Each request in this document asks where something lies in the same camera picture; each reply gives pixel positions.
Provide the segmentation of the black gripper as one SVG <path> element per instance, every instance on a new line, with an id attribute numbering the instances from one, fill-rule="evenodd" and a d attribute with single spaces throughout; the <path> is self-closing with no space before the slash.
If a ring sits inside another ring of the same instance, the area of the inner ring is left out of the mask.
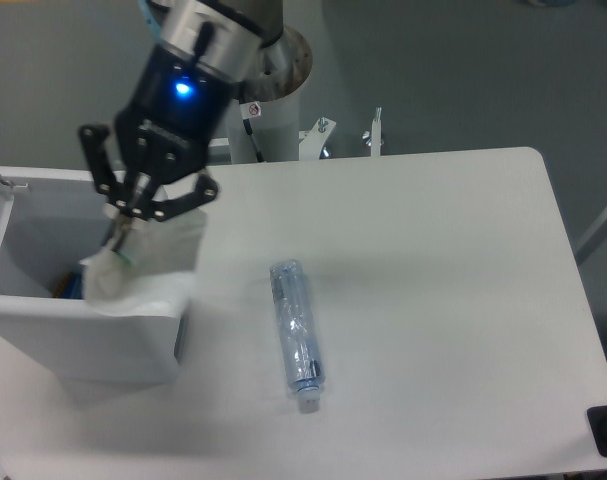
<path id="1" fill-rule="evenodd" d="M 126 172 L 119 180 L 109 162 L 106 124 L 78 128 L 78 138 L 94 188 L 120 215 L 165 222 L 214 201 L 218 183 L 198 174 L 193 189 L 155 200 L 162 185 L 195 173 L 208 163 L 208 146 L 235 86 L 206 63 L 208 46 L 196 45 L 181 58 L 158 45 L 142 71 L 129 103 L 114 121 Z M 149 177 L 142 186 L 139 175 Z"/>

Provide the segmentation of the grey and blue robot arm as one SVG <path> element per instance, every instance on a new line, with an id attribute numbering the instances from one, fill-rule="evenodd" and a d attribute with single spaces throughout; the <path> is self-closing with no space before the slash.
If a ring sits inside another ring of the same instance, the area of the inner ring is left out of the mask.
<path id="1" fill-rule="evenodd" d="M 220 1 L 142 1 L 156 36 L 111 124 L 78 129 L 94 188 L 115 222 L 164 222 L 213 201 L 209 144 L 263 42 L 263 29 Z"/>

